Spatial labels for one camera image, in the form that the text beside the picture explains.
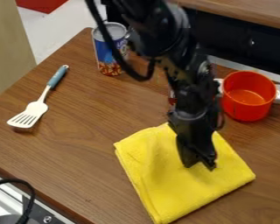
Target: spatula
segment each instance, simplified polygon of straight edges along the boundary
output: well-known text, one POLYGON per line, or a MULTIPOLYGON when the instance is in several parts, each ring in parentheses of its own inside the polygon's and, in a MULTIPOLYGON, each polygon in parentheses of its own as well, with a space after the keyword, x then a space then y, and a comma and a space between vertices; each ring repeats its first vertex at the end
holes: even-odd
POLYGON ((45 104, 45 98, 50 89, 57 86, 58 82, 67 72, 69 66, 61 66, 56 74, 46 83, 46 87, 42 95, 37 101, 30 102, 25 111, 13 116, 7 123, 10 126, 14 126, 22 129, 29 129, 35 122, 48 110, 45 104))

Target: white floor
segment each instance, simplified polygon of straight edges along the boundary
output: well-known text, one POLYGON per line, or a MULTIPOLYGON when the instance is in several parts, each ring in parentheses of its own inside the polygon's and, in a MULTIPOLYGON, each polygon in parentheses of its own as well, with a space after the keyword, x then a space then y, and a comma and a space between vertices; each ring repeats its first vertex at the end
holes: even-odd
MULTIPOLYGON (((98 9, 106 18, 105 7, 98 9)), ((50 14, 17 7, 37 63, 63 46, 86 27, 95 27, 84 0, 69 0, 50 14)))

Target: yellow towel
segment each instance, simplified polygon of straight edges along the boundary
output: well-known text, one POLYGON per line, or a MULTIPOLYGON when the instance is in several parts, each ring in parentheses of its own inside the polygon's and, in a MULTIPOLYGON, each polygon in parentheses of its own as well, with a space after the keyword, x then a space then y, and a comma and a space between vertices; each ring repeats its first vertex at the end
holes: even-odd
POLYGON ((154 223, 170 223, 256 178, 217 133, 217 168, 185 168, 167 125, 144 129, 115 143, 116 155, 154 223))

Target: blue spatula handle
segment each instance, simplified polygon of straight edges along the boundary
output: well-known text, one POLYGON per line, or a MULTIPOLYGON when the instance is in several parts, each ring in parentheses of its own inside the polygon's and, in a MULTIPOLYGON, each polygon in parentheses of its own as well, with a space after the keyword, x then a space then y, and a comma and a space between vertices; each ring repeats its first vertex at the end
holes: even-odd
POLYGON ((46 85, 51 88, 55 88, 61 78, 66 74, 68 68, 69 66, 61 66, 55 75, 46 83, 46 85))

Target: orange pot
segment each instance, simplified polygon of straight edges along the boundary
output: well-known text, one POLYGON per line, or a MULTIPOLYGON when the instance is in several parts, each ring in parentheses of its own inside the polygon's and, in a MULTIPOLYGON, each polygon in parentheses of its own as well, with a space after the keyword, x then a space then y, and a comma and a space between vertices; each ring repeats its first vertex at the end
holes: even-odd
POLYGON ((263 119, 272 103, 280 102, 280 85, 251 71, 231 73, 223 80, 221 91, 224 111, 244 122, 263 119))

